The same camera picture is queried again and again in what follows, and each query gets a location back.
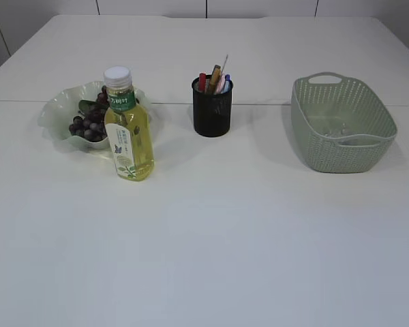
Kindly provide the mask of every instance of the pen holder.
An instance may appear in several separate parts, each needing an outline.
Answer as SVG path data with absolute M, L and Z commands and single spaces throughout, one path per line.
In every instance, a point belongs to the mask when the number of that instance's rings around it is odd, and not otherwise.
M 211 75 L 206 75 L 209 85 Z M 232 109 L 233 83 L 229 81 L 229 90 L 220 94 L 205 94 L 198 90 L 198 78 L 192 82 L 194 129 L 201 136 L 215 138 L 230 129 L 230 111 Z

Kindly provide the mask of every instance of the bottle cap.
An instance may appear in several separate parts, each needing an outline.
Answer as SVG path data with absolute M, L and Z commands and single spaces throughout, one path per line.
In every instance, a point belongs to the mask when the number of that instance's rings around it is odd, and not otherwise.
M 112 89 L 122 89 L 132 85 L 132 75 L 127 67 L 115 66 L 104 72 L 104 83 Z

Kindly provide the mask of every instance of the basket handle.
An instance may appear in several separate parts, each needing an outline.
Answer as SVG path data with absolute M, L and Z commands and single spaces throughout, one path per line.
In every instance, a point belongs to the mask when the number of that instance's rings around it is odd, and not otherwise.
M 385 138 L 375 135 L 350 135 L 333 140 L 340 147 L 375 147 L 386 142 Z
M 318 84 L 318 83 L 313 83 L 313 82 L 311 82 L 311 80 L 312 80 L 313 78 L 323 77 L 323 76 L 332 76 L 332 77 L 336 77 L 336 78 L 339 78 L 339 79 L 340 79 L 339 82 L 336 82 L 336 83 L 333 83 L 333 82 L 332 82 L 332 83 L 327 83 L 327 84 L 340 84 L 340 83 L 342 83 L 342 82 L 344 81 L 344 79 L 347 78 L 347 77 L 345 77 L 345 76 L 343 76 L 343 75 L 339 75 L 339 74 L 336 74 L 336 73 L 333 73 L 333 72 L 323 72 L 323 73 L 317 73 L 317 74 L 308 76 L 308 77 L 306 77 L 305 79 L 306 79 L 307 82 L 310 83 L 310 84 Z

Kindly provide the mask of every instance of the green basket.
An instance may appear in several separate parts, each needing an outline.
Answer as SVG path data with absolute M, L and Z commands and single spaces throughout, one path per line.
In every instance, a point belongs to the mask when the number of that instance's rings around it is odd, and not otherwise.
M 340 81 L 312 80 L 322 76 Z M 382 101 L 356 78 L 328 72 L 300 78 L 294 83 L 291 103 L 292 128 L 301 154 L 319 172 L 366 172 L 397 135 Z

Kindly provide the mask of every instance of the mesh pen holder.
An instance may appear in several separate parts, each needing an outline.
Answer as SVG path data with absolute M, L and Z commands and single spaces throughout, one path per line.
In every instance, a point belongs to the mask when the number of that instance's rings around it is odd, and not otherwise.
M 312 79 L 333 76 L 336 83 Z M 371 169 L 397 135 L 397 126 L 378 96 L 364 83 L 335 73 L 295 81 L 291 121 L 307 165 L 319 172 Z
M 206 75 L 209 84 L 211 75 Z M 198 90 L 198 78 L 192 82 L 194 108 L 194 129 L 201 136 L 214 138 L 222 136 L 230 129 L 233 83 L 229 90 L 220 94 L 205 94 Z

